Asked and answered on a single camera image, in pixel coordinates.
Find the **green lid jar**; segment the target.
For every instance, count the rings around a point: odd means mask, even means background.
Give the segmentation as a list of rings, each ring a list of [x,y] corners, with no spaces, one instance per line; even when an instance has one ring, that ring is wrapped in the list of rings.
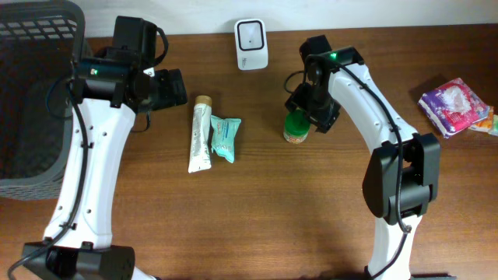
[[[287,114],[283,131],[283,137],[286,141],[300,144],[307,138],[309,130],[310,122],[302,110],[295,110]]]

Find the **white tube with tan cap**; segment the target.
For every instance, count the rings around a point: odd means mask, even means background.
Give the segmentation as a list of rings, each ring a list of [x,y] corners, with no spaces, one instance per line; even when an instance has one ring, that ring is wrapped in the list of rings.
[[[193,111],[189,173],[208,170],[212,166],[208,147],[211,114],[212,99],[209,96],[197,96]]]

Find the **green small tissue box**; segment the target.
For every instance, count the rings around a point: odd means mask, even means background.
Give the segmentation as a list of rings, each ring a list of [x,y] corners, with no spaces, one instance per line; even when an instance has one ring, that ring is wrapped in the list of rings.
[[[493,115],[493,122],[492,122],[491,128],[488,130],[488,133],[490,135],[494,135],[494,136],[498,135],[498,115],[497,114]]]

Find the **pink purple tissue pack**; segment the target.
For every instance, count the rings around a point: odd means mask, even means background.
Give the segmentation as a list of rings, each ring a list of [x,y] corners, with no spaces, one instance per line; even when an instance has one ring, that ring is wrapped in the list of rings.
[[[474,123],[483,121],[490,112],[490,106],[461,78],[452,79],[424,93],[418,105],[444,138],[450,138]]]

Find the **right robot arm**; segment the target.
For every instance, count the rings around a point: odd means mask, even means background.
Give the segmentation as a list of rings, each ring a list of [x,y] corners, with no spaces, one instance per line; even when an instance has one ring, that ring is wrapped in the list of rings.
[[[320,133],[327,133],[344,110],[369,149],[362,192],[375,233],[364,277],[411,279],[415,233],[437,198],[440,143],[395,111],[354,47],[334,50],[320,35],[307,38],[299,52],[303,80],[290,93],[286,109],[302,114]]]

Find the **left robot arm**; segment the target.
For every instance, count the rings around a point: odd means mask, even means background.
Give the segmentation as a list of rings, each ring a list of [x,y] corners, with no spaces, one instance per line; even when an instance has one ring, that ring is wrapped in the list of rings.
[[[187,103],[181,72],[159,69],[156,24],[119,16],[112,44],[74,60],[65,88],[72,138],[57,207],[40,242],[18,265],[42,279],[145,279],[131,247],[112,242],[114,191],[125,143],[138,114]]]

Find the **teal wet wipes pack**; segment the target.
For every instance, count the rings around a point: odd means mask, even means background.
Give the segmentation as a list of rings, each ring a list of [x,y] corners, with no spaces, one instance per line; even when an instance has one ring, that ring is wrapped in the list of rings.
[[[214,115],[211,116],[213,128],[211,150],[229,163],[234,163],[235,160],[234,140],[240,124],[240,118],[222,119]]]

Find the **orange small tissue box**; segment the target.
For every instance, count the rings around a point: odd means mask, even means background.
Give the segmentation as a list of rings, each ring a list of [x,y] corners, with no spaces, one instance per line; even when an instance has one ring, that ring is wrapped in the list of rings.
[[[493,126],[494,107],[490,107],[488,116],[481,121],[478,121],[470,126],[473,131],[480,131],[487,133]]]

